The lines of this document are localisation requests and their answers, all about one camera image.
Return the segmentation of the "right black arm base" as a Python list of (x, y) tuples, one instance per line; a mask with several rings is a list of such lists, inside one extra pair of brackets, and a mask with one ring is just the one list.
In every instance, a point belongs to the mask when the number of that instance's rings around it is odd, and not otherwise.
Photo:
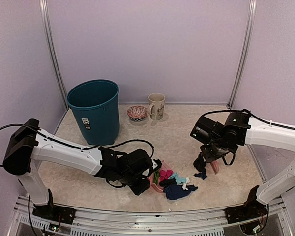
[(253, 187), (247, 200), (239, 206), (228, 207), (224, 210), (228, 224), (237, 223), (260, 217), (262, 214), (267, 215), (267, 205), (263, 205), (257, 201), (258, 185)]

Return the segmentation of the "pink hand brush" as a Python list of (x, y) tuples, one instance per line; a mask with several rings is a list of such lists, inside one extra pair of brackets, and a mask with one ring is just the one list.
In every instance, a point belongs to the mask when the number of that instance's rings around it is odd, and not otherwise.
[(215, 173), (215, 174), (218, 174), (219, 171), (220, 171), (219, 162), (218, 162), (217, 160), (215, 160), (215, 161), (212, 161), (212, 162), (210, 163), (210, 165), (211, 165), (211, 167), (212, 167), (214, 173)]

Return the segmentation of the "pink dustpan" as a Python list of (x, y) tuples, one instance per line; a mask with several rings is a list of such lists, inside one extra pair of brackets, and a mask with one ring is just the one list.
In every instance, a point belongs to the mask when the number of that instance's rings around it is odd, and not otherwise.
[(162, 161), (162, 166), (159, 170), (154, 172), (148, 179), (150, 180), (150, 186), (158, 193), (163, 193), (163, 186), (160, 182), (168, 179), (174, 171), (170, 168), (164, 161)]

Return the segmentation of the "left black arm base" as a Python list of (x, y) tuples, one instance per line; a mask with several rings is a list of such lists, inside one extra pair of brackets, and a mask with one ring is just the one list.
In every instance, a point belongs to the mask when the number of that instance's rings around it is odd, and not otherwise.
[(76, 209), (66, 206), (58, 206), (53, 202), (53, 195), (48, 189), (49, 200), (46, 205), (34, 205), (33, 215), (43, 219), (57, 221), (59, 224), (73, 224)]

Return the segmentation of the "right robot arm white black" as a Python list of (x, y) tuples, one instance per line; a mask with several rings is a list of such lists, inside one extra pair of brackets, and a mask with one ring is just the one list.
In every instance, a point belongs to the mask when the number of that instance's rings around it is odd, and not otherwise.
[[(260, 145), (295, 153), (295, 126), (261, 119), (249, 110), (230, 110), (224, 124), (203, 114), (194, 125), (190, 136), (202, 143), (201, 155), (207, 163), (229, 153), (235, 155), (239, 146)], [(295, 187), (295, 159), (275, 177), (251, 190), (241, 213), (252, 218), (282, 193)]]

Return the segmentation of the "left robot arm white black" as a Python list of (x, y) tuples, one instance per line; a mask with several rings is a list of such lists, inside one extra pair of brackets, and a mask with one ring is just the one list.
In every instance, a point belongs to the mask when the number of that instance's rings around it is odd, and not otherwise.
[(59, 207), (53, 203), (51, 190), (44, 185), (33, 160), (74, 168), (104, 179), (109, 185), (117, 181), (117, 188), (128, 186), (137, 196), (149, 189), (148, 178), (162, 166), (143, 149), (125, 153), (114, 151), (113, 146), (69, 142), (40, 128), (36, 119), (15, 126), (18, 130), (10, 137), (0, 167), (18, 178), (34, 205), (50, 219), (59, 214)]

